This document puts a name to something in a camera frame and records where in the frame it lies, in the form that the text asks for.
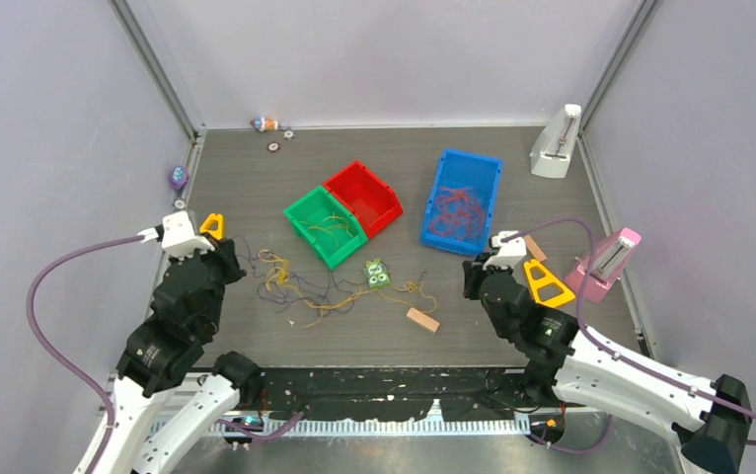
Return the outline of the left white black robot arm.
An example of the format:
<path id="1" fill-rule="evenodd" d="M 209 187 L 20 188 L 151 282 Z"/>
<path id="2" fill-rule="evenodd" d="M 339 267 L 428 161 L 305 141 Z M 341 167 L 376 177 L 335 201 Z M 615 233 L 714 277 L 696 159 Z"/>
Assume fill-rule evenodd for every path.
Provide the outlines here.
<path id="1" fill-rule="evenodd" d="M 151 315 L 128 337 L 117 364 L 113 409 L 76 472 L 170 473 L 220 416 L 261 400 L 261 368 L 231 351 L 216 359 L 192 398 L 150 432 L 218 332 L 226 286 L 246 274 L 233 240 L 204 239 L 209 250 L 171 258 L 154 290 Z"/>

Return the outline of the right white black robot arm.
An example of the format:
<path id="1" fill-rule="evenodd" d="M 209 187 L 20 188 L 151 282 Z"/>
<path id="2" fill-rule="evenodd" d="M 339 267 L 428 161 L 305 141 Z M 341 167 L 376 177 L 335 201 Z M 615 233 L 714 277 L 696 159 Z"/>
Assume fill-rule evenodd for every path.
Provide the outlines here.
<path id="1" fill-rule="evenodd" d="M 523 353 L 523 392 L 536 405 L 582 405 L 644 428 L 679 446 L 711 473 L 736 473 L 751 420 L 746 386 L 663 365 L 611 342 L 575 317 L 534 301 L 488 254 L 462 264 L 463 295 L 480 301 L 496 334 Z"/>

